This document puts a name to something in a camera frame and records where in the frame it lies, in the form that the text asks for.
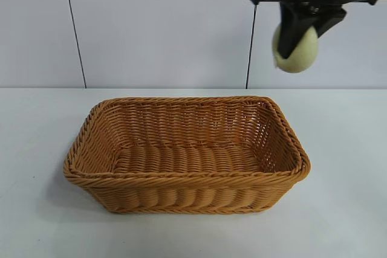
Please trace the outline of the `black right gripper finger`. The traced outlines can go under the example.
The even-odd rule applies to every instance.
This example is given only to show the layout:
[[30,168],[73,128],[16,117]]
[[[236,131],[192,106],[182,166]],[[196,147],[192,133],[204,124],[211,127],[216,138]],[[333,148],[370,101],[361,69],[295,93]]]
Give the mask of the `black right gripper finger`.
[[287,59],[306,31],[317,21],[317,16],[292,2],[281,2],[280,11],[279,53]]
[[343,21],[346,11],[342,7],[333,7],[327,10],[321,10],[317,14],[317,19],[313,24],[317,36],[321,37],[329,29],[333,28],[339,22]]

